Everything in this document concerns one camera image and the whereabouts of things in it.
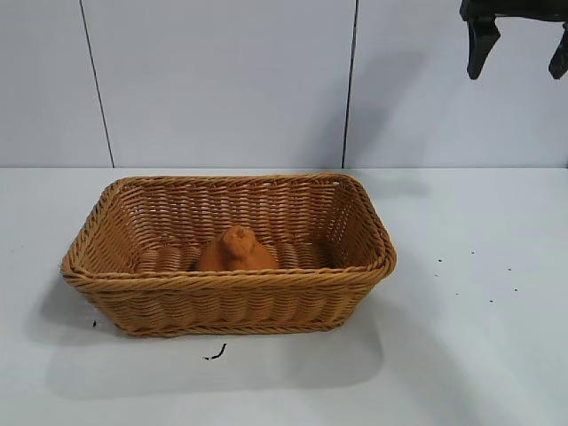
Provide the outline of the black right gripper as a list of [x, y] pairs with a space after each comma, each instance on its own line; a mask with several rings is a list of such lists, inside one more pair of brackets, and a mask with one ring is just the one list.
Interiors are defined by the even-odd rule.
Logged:
[[567, 0], [463, 0], [460, 15], [463, 20], [468, 20], [467, 73], [471, 80], [478, 79], [491, 49], [501, 37], [495, 17], [565, 21], [562, 38], [549, 62], [548, 71], [555, 80], [560, 80], [567, 73]]

